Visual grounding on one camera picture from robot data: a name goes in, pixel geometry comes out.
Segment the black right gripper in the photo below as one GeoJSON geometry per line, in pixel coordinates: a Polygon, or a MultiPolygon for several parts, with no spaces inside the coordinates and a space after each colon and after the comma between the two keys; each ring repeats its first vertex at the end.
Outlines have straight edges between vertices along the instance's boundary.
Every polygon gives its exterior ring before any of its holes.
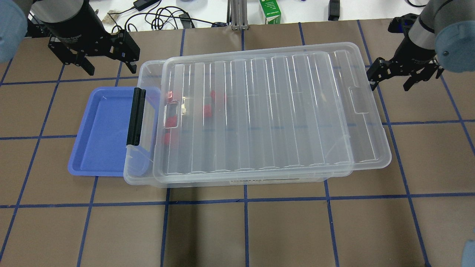
{"type": "Polygon", "coordinates": [[[409,13],[402,17],[394,17],[387,27],[390,33],[403,34],[404,39],[399,44],[392,59],[382,57],[375,59],[366,72],[371,91],[374,91],[380,82],[394,76],[408,76],[404,83],[404,91],[420,81],[428,81],[433,75],[439,78],[444,68],[438,63],[434,49],[426,49],[414,43],[409,32],[413,26],[420,27],[419,15],[409,13]]]}

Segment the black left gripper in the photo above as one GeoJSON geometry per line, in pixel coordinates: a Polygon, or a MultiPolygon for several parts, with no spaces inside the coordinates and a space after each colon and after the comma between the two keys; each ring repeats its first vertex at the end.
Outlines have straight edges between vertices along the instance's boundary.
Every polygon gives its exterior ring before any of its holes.
{"type": "Polygon", "coordinates": [[[93,76],[95,67],[88,56],[106,56],[137,73],[140,48],[127,30],[119,26],[116,33],[107,32],[89,4],[51,4],[50,9],[53,7],[59,10],[48,15],[49,48],[62,63],[76,63],[93,76]]]}

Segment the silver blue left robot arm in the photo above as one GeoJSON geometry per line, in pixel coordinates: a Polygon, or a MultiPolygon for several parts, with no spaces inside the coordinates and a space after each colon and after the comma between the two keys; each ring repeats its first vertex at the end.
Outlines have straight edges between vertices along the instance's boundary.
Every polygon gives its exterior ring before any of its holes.
{"type": "Polygon", "coordinates": [[[91,56],[123,62],[136,73],[140,48],[125,29],[109,33],[88,0],[2,0],[1,62],[15,56],[32,14],[49,31],[49,49],[65,65],[95,72],[91,56]]]}

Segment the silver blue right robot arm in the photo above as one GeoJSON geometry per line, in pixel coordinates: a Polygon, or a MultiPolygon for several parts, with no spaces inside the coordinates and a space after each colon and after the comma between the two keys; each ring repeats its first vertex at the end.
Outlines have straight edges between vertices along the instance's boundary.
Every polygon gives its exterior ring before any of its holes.
{"type": "Polygon", "coordinates": [[[387,30],[404,35],[394,56],[375,59],[367,70],[370,88],[394,76],[406,76],[405,91],[414,84],[440,78],[443,71],[475,69],[475,3],[473,0],[430,0],[422,12],[394,17],[387,30]]]}

